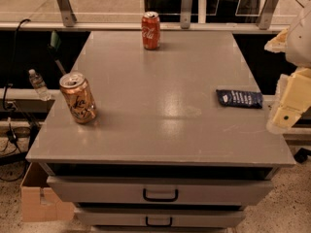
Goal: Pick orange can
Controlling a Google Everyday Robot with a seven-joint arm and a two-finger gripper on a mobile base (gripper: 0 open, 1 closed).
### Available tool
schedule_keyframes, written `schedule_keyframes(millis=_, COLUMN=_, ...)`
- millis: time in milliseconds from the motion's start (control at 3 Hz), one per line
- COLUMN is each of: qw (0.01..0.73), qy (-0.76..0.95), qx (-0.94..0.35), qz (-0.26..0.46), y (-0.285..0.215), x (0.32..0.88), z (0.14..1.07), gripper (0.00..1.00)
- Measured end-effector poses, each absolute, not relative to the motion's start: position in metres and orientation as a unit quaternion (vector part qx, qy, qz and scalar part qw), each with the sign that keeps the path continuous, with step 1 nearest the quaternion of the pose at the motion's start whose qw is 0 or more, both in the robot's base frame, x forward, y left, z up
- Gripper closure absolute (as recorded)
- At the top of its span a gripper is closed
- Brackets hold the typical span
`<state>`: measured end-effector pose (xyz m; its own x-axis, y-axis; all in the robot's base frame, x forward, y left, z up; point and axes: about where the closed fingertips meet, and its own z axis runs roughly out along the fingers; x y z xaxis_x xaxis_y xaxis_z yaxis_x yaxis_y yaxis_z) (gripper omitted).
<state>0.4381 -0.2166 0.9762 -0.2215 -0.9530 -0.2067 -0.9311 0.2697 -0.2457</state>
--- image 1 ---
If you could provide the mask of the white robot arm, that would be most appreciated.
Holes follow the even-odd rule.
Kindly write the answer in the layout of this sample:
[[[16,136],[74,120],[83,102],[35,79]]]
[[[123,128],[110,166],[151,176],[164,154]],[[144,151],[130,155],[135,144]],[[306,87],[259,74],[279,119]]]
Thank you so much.
[[[280,76],[266,124],[270,133],[284,134],[311,108],[311,3],[264,49],[283,52],[286,60],[296,66],[290,75]]]

